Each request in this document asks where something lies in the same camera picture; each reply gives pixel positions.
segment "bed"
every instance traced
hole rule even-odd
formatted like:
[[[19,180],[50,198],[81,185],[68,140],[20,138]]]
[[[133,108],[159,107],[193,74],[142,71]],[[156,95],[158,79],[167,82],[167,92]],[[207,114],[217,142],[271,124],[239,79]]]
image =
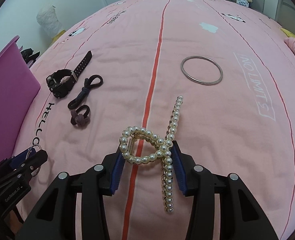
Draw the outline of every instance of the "bed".
[[[287,239],[295,229],[295,55],[280,28],[261,13],[225,0],[123,0],[73,26],[31,67],[41,89],[23,121],[14,155],[39,143],[49,158],[18,204],[22,217],[58,173],[85,172],[115,152],[128,126],[165,135],[182,95],[175,135],[181,151],[212,173],[237,173],[279,239]],[[46,77],[73,70],[89,50],[93,57],[72,91],[55,98]],[[180,64],[192,55],[218,63],[222,82],[203,86],[187,79]],[[205,81],[219,78],[217,68],[201,59],[187,61],[185,70]],[[91,109],[90,122],[78,128],[70,123],[67,104],[94,74],[104,83],[83,101]],[[144,143],[136,154],[152,150]],[[175,211],[167,214],[159,163],[140,165],[137,172],[133,168],[125,164],[119,189],[104,198],[110,238],[159,239],[166,233],[184,239],[193,199],[185,198],[174,180]],[[79,200],[76,230],[81,239]]]

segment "black lettering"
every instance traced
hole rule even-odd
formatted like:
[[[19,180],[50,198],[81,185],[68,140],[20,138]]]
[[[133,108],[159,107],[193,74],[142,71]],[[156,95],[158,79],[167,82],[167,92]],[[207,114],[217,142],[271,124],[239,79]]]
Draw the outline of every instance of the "black lettering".
[[[35,133],[35,136],[38,136],[38,131],[42,131],[42,129],[37,129],[37,132]]]
[[[46,109],[51,110],[51,106],[53,106],[53,105],[55,105],[55,104],[49,103],[49,107],[47,107]]]
[[[39,143],[40,143],[40,139],[39,139],[38,137],[34,137],[34,139],[33,139],[32,143],[33,143],[33,144],[39,144]]]
[[[46,120],[48,114],[49,114],[49,112],[44,112],[42,115],[42,118],[44,118],[44,120]]]
[[[39,128],[40,128],[40,125],[41,125],[42,122],[45,122],[45,120],[41,120],[41,122],[39,123]]]

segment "black hair tie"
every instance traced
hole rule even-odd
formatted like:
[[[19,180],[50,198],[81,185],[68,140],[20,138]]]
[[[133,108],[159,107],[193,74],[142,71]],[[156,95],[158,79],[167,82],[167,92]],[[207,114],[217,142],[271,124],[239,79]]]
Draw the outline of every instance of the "black hair tie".
[[[84,114],[79,114],[79,112],[83,109],[86,109],[86,112]],[[87,105],[80,106],[76,110],[71,110],[71,123],[73,125],[78,126],[85,126],[87,122],[89,122],[90,118],[88,117],[88,114],[90,113],[90,108]]]
[[[97,84],[91,85],[94,79],[99,78],[100,82]],[[82,91],[79,93],[79,95],[73,99],[69,104],[68,104],[68,109],[75,109],[77,108],[83,99],[90,93],[90,90],[93,88],[97,88],[102,86],[103,84],[103,78],[100,75],[93,75],[90,76],[90,78],[86,78],[84,80],[84,87],[82,88]]]

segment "yellow fabric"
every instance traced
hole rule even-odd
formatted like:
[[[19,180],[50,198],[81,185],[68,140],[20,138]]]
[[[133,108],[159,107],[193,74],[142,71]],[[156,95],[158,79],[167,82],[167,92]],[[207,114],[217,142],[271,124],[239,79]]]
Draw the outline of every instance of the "yellow fabric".
[[[288,31],[287,29],[281,28],[281,31],[284,32],[286,34],[286,36],[288,36],[289,38],[291,38],[291,37],[295,38],[295,34]]]
[[[63,30],[63,31],[61,31],[58,35],[56,35],[56,36],[52,39],[52,42],[51,42],[50,46],[51,46],[55,41],[57,41],[57,39],[60,38],[65,32],[66,32],[66,30]]]

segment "pearl hair clip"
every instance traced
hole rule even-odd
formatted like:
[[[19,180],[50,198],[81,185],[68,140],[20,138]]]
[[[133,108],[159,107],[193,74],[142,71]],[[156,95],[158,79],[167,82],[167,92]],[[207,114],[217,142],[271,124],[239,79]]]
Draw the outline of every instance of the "pearl hair clip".
[[[177,123],[180,116],[180,107],[183,104],[183,96],[177,97],[175,102],[172,115],[170,117],[168,130],[166,132],[165,138],[160,138],[159,135],[154,134],[150,130],[146,130],[144,127],[129,126],[126,130],[122,132],[120,137],[120,150],[123,157],[130,163],[133,164],[147,164],[149,162],[154,162],[155,160],[162,159],[162,193],[164,198],[165,210],[169,213],[174,211],[173,209],[173,166],[171,152],[169,149],[173,146],[172,141],[174,140],[174,135],[177,131]],[[134,143],[142,139],[150,143],[156,149],[155,153],[149,156],[136,157],[133,156],[133,146]]]

